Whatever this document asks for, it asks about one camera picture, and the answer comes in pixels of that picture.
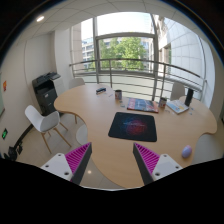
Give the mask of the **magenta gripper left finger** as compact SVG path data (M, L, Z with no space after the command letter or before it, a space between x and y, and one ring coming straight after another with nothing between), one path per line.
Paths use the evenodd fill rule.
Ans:
M42 169L79 185L91 154L92 144L86 143L67 154L57 153Z

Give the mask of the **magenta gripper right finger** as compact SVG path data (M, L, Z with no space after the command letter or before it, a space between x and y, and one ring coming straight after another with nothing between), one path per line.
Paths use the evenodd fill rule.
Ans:
M159 155L138 143L133 144L133 154L145 185L182 169L168 154Z

